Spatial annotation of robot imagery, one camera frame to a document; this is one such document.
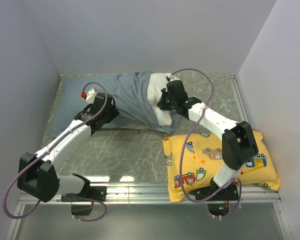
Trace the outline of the white pillow insert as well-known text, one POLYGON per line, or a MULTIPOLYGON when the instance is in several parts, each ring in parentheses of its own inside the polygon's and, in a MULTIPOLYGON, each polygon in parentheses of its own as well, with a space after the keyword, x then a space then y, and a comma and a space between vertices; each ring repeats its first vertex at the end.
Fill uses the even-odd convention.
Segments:
POLYGON ((152 73, 149 77, 146 98, 157 118, 160 126, 170 126, 172 124, 171 114, 168 110, 161 110, 158 103, 162 97, 162 89, 166 88, 168 83, 167 77, 171 77, 170 73, 152 73))

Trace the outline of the blue striped pillowcase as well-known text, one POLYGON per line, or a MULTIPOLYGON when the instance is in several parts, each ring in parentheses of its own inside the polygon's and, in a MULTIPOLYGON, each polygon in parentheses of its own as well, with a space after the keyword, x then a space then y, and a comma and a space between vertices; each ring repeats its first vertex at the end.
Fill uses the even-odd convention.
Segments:
POLYGON ((169 111, 172 124, 160 126, 157 117, 147 99, 147 89, 151 71, 126 74, 91 75, 84 77, 65 77, 62 80, 62 96, 49 129, 49 137, 56 138, 74 119, 75 115, 87 106, 81 97, 83 87, 90 83, 88 89, 95 88, 98 92, 107 92, 115 100, 119 111, 118 116, 105 129, 143 128, 157 132, 173 134, 181 116, 169 111))

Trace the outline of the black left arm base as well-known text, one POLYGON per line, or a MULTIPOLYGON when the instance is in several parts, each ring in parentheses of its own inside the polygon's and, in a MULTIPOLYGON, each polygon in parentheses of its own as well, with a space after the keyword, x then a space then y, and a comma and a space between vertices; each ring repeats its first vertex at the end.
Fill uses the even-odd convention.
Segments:
POLYGON ((102 219, 108 211, 108 207, 105 204, 106 195, 106 186, 89 186, 83 193, 63 194, 60 201, 62 203, 71 203, 70 211, 74 219, 81 222, 94 222, 102 219), (93 208, 97 204, 104 207, 103 213, 98 217, 89 218, 92 216, 93 208))

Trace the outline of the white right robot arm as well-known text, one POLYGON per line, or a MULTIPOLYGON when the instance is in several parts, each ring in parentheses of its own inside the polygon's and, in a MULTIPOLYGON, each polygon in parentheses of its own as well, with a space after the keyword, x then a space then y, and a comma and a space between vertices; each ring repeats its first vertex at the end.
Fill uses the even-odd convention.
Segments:
POLYGON ((210 194, 216 200, 228 194, 228 186, 236 179, 244 164, 259 152, 251 125, 247 121, 237 122, 210 109, 196 97, 189 97, 181 80, 173 80, 161 90, 157 106, 161 110, 175 110, 177 114, 195 122, 187 134, 180 154, 179 173, 182 173, 186 143, 199 125, 210 130, 221 140, 223 163, 212 178, 210 194))

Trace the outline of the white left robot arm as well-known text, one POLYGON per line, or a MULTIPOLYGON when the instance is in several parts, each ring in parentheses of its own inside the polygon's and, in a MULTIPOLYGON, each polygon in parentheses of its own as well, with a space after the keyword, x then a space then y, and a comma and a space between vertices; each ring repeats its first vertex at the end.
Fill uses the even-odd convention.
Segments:
POLYGON ((74 195, 79 201, 86 201, 91 195, 91 182, 79 174, 58 175, 57 169, 74 148, 118 115, 113 97, 97 93, 94 101, 50 144, 34 154, 26 152, 22 155, 17 187, 44 203, 56 195, 74 195))

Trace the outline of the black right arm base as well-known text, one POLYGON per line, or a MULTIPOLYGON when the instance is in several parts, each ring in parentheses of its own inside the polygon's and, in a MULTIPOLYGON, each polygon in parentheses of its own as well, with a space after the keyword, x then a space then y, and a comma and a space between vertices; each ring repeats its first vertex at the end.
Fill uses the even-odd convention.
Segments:
MULTIPOLYGON (((196 201, 202 201, 213 195, 217 189, 213 186, 198 188, 190 192, 196 201)), ((235 183, 221 188, 220 191, 207 200, 207 209, 212 218, 220 221, 229 217, 241 207, 242 186, 235 183)))

